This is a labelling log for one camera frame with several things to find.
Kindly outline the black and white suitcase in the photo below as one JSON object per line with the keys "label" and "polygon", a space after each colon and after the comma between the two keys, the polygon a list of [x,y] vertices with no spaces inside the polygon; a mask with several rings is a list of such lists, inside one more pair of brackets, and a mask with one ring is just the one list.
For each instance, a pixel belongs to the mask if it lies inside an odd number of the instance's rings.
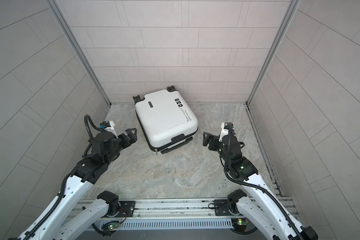
{"label": "black and white suitcase", "polygon": [[148,146],[155,153],[186,145],[199,129],[196,115],[174,86],[133,99]]}

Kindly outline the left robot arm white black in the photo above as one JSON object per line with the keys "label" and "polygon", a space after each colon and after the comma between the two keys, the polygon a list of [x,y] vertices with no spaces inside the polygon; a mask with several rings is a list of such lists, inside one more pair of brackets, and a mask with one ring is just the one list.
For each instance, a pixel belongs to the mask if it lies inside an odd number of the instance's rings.
{"label": "left robot arm white black", "polygon": [[61,189],[43,213],[18,237],[20,240],[71,240],[77,238],[101,217],[114,217],[127,212],[119,203],[119,197],[109,191],[100,193],[97,199],[83,212],[64,224],[82,196],[108,170],[120,152],[137,141],[137,129],[127,129],[116,136],[111,127],[101,127],[95,136],[90,136],[83,158],[62,181]]}

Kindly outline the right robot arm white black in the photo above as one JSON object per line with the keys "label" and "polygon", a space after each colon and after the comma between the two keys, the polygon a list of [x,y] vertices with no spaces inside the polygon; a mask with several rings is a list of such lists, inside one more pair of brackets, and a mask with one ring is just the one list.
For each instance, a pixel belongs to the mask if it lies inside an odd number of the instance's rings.
{"label": "right robot arm white black", "polygon": [[241,152],[244,143],[233,134],[223,137],[203,133],[203,146],[217,152],[226,178],[240,185],[228,195],[233,214],[241,214],[268,240],[316,240],[318,234],[300,223],[268,188],[257,168]]}

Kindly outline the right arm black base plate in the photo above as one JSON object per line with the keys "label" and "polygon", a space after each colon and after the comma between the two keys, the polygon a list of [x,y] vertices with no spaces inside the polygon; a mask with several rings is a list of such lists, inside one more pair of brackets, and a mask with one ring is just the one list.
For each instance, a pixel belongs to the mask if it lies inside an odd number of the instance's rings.
{"label": "right arm black base plate", "polygon": [[233,203],[228,199],[214,200],[208,205],[210,210],[213,210],[215,215],[221,216],[243,216],[238,210],[234,210]]}

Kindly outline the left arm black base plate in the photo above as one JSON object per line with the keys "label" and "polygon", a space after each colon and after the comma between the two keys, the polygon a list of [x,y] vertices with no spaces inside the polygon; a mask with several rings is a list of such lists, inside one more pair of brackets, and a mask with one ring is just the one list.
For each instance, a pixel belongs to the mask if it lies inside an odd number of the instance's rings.
{"label": "left arm black base plate", "polygon": [[136,201],[121,201],[116,212],[108,212],[103,218],[129,218],[134,214]]}

